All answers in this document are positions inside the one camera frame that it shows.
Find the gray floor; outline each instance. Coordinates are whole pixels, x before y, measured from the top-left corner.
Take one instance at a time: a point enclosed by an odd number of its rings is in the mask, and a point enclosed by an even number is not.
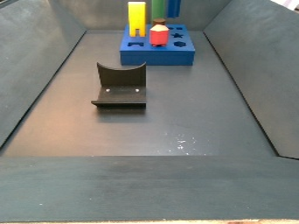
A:
[[[147,109],[99,110],[96,63],[120,67],[122,31],[83,37],[23,120],[4,157],[273,157],[267,139],[202,32],[194,66],[147,67]]]

